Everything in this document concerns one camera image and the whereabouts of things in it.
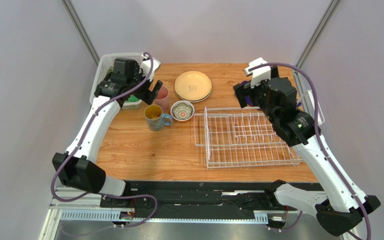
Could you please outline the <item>pink cup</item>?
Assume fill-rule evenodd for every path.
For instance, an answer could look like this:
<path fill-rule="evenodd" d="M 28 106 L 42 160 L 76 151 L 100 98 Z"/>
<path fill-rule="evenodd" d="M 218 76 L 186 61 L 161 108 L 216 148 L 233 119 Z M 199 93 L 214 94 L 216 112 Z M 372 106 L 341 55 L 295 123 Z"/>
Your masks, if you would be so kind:
<path fill-rule="evenodd" d="M 162 86 L 159 89 L 157 97 L 153 101 L 155 105 L 158 105 L 162 108 L 163 112 L 167 112 L 169 110 L 170 104 L 170 92 L 166 86 Z"/>

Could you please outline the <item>blue glass mug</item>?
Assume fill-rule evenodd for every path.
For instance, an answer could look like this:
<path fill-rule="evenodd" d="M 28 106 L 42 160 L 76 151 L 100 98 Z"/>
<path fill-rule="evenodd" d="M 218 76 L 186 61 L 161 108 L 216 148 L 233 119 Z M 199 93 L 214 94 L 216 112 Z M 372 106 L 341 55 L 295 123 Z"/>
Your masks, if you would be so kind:
<path fill-rule="evenodd" d="M 173 117 L 164 113 L 163 109 L 156 104 L 149 105 L 144 109 L 144 117 L 148 127 L 155 132 L 173 124 Z"/>

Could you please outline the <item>white patterned small bowl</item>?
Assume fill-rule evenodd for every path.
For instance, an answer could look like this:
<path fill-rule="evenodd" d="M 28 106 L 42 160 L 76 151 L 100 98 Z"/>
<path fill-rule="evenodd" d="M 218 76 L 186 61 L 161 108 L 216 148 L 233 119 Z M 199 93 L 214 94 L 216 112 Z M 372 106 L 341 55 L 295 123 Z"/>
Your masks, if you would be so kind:
<path fill-rule="evenodd" d="M 190 120 L 195 113 L 195 107 L 192 103 L 185 100 L 175 102 L 170 108 L 171 116 L 180 122 Z"/>

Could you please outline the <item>yellow bear plate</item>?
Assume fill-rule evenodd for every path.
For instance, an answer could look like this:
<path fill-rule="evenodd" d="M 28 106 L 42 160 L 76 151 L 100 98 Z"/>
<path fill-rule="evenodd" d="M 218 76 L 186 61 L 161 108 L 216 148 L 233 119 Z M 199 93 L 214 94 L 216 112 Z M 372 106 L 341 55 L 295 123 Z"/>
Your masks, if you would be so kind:
<path fill-rule="evenodd" d="M 180 74 L 174 82 L 174 91 L 187 101 L 200 101 L 212 91 L 210 78 L 200 71 L 187 71 Z"/>

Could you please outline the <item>white plate green red rim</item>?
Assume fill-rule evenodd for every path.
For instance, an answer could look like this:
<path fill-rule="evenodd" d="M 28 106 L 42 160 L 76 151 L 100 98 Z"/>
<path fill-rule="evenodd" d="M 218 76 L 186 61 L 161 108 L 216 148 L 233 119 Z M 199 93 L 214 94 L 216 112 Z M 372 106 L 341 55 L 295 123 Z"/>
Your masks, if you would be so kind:
<path fill-rule="evenodd" d="M 177 95 L 181 100 L 183 101 L 187 101 L 187 102 L 190 102 L 190 103 L 199 103 L 199 102 L 202 102 L 204 100 L 206 100 L 207 98 L 209 98 L 211 96 L 211 93 L 209 93 L 207 96 L 205 96 L 204 98 L 202 99 L 198 99 L 198 100 L 188 100 L 188 99 L 185 99 L 185 98 L 182 98 L 181 96 Z"/>

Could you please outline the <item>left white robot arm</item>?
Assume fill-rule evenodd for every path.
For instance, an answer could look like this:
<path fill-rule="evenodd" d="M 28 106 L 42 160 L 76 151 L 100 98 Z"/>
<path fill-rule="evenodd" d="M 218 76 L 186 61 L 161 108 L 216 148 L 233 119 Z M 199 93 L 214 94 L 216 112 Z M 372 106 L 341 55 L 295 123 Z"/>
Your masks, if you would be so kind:
<path fill-rule="evenodd" d="M 90 95 L 91 109 L 74 141 L 63 153 L 53 156 L 55 175 L 50 190 L 54 198 L 56 180 L 85 194 L 119 197 L 126 190 L 124 180 L 109 176 L 97 166 L 97 155 L 103 138 L 126 100 L 134 96 L 150 105 L 163 83 L 159 80 L 153 89 L 155 72 L 160 62 L 148 52 L 140 59 L 106 55 L 100 60 Z"/>

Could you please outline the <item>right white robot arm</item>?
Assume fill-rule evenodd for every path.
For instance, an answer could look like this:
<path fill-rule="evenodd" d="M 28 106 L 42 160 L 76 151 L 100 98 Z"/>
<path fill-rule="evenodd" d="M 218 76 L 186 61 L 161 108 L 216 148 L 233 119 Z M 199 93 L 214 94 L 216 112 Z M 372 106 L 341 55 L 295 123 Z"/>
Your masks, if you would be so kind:
<path fill-rule="evenodd" d="M 289 206 L 313 215 L 333 236 L 355 228 L 380 205 L 374 195 L 367 195 L 355 185 L 325 146 L 325 139 L 314 118 L 297 106 L 297 89 L 287 78 L 250 81 L 233 87 L 242 108 L 251 102 L 268 118 L 272 129 L 309 166 L 322 191 L 296 188 L 277 180 L 265 189 L 274 206 Z"/>

